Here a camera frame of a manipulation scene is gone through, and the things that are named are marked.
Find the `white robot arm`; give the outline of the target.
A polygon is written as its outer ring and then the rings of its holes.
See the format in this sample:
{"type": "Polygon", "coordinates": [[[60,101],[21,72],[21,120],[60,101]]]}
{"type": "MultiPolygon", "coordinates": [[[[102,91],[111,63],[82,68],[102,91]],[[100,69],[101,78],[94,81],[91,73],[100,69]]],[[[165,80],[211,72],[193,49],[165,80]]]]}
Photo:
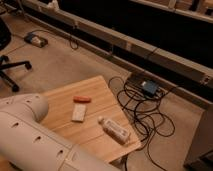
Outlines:
{"type": "Polygon", "coordinates": [[[0,99],[0,154],[22,171],[119,171],[40,122],[49,109],[40,94],[0,99]]]}

